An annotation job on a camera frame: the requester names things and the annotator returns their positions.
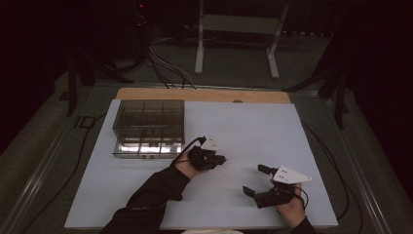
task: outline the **plastic drawer organizer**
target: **plastic drawer organizer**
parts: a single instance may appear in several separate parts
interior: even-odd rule
[[[175,158],[185,143],[183,100],[121,100],[113,131],[118,158]]]

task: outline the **person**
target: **person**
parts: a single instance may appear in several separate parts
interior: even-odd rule
[[[187,153],[180,156],[178,163],[152,174],[137,189],[127,202],[113,214],[103,227],[101,234],[155,234],[164,218],[168,200],[181,201],[182,192],[191,179],[199,172],[188,160]],[[277,206],[277,211],[292,228],[291,233],[316,233],[305,217],[302,201],[293,198],[289,204]]]

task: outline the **black sleeve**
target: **black sleeve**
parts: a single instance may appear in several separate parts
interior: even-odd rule
[[[317,234],[317,232],[310,221],[304,218],[298,226],[291,230],[291,234]]]
[[[113,215],[101,234],[158,233],[168,199],[181,201],[189,181],[174,166],[154,173],[134,192],[126,207]]]

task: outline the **person's right hand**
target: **person's right hand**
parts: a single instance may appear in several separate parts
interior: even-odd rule
[[[295,187],[295,194],[301,197],[301,183],[295,184]],[[293,196],[289,203],[276,206],[277,211],[291,228],[296,227],[306,218],[303,201],[298,197]]]

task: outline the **floor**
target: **floor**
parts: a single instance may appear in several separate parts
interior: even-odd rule
[[[198,89],[279,91],[309,78],[328,44],[328,39],[322,37],[282,35],[276,49],[281,78],[274,80],[270,76],[263,41],[266,38],[252,36],[243,40],[234,35],[218,35],[206,40],[202,75],[194,74],[196,39],[159,37],[152,43],[151,50],[156,57],[185,71]],[[182,76],[162,67],[159,69],[170,80],[170,86],[171,83],[181,86]],[[164,84],[148,61],[125,75],[133,80],[132,84],[120,84],[99,73],[97,77],[93,87],[84,87],[78,82],[79,102],[71,117],[66,116],[67,101],[60,99],[67,91],[67,74],[60,77],[56,81],[56,92],[0,157],[0,233],[98,233],[98,230],[63,227],[103,119],[96,120],[94,126],[87,129],[79,126],[78,117],[85,117],[88,123],[91,120],[88,117],[105,113],[121,87],[163,87]],[[305,123],[303,127],[339,219],[339,226],[320,232],[410,233],[413,206],[359,111],[352,92],[346,92],[348,112],[343,115],[345,128],[340,130],[331,117],[333,101],[317,96],[320,85],[316,83],[289,94]],[[191,89],[188,83],[185,89]],[[288,233],[288,230],[243,232]]]

